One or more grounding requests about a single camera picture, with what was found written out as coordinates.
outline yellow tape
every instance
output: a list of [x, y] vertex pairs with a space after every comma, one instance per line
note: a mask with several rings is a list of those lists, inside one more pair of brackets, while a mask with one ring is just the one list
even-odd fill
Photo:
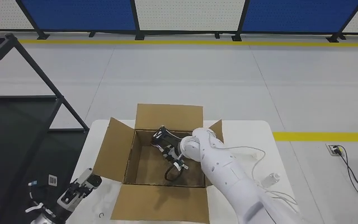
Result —
[[273, 132], [278, 142], [358, 142], [355, 132]]
[[175, 44], [175, 45], [251, 45], [251, 46], [311, 46], [311, 47], [358, 47], [358, 43], [301, 43], [274, 41], [213, 41], [213, 40], [19, 40], [22, 44]]

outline open cardboard box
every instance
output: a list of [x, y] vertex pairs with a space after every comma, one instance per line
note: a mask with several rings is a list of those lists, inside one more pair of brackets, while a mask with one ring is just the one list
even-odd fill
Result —
[[[191, 221], [209, 223], [206, 187], [210, 182], [200, 163], [174, 182], [164, 179], [171, 163], [150, 146], [152, 135], [164, 125], [178, 136], [203, 126], [201, 106], [138, 104], [135, 129], [111, 118], [93, 172], [122, 182], [112, 220]], [[221, 120], [210, 127], [223, 140]]]

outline floor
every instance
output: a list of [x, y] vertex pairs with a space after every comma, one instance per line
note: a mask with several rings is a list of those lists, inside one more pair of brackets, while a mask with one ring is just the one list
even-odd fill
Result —
[[[281, 38], [244, 40], [326, 41], [315, 36]], [[88, 125], [110, 116], [134, 119], [137, 103], [144, 102], [202, 105], [206, 120], [265, 120], [272, 131], [358, 132], [358, 48], [47, 44], [25, 48]], [[51, 94], [15, 50], [0, 62], [0, 73], [0, 95]], [[78, 125], [62, 108], [53, 127]], [[336, 143], [347, 149], [351, 168], [358, 172], [358, 143]], [[311, 223], [356, 223], [358, 195], [344, 163], [330, 156], [325, 144], [277, 142], [302, 214]]]

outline white table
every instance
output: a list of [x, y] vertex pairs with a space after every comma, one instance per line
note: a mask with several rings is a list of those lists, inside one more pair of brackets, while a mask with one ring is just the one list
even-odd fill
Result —
[[[134, 120], [121, 120], [130, 127], [134, 127]], [[216, 121], [204, 121], [204, 126], [209, 127]], [[100, 150], [103, 138], [108, 127], [109, 120], [96, 120], [91, 125], [91, 130], [83, 146], [82, 153], [77, 162], [76, 169], [72, 176], [72, 181], [89, 167], [93, 167]], [[252, 146], [266, 151], [266, 157], [255, 168], [255, 178], [261, 181], [272, 172], [280, 173], [280, 181], [273, 185], [270, 190], [284, 192], [293, 195], [284, 165], [282, 163], [279, 151], [276, 147], [272, 131], [267, 122], [264, 121], [223, 121], [223, 135], [226, 147], [234, 146]], [[252, 166], [261, 158], [261, 152], [251, 149], [233, 149], [232, 152], [242, 163], [246, 173], [251, 176]], [[118, 221], [110, 220], [121, 183], [107, 178], [102, 178], [102, 184], [94, 190], [81, 204], [76, 208], [67, 223], [70, 224], [90, 224], [90, 223], [158, 223], [150, 221]], [[237, 223], [237, 218], [233, 208], [224, 198], [221, 192], [214, 186], [207, 188], [210, 223]]]

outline power outlet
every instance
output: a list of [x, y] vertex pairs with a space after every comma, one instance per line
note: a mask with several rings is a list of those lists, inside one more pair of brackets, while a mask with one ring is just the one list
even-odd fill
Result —
[[[331, 156], [339, 156], [339, 154], [335, 153], [335, 149], [336, 149], [335, 146], [337, 146], [336, 144], [326, 144], [326, 146], [327, 146], [327, 149], [329, 151], [329, 154], [331, 154]], [[340, 147], [338, 149], [342, 152], [342, 156], [344, 156], [345, 154], [342, 151], [342, 149]]]

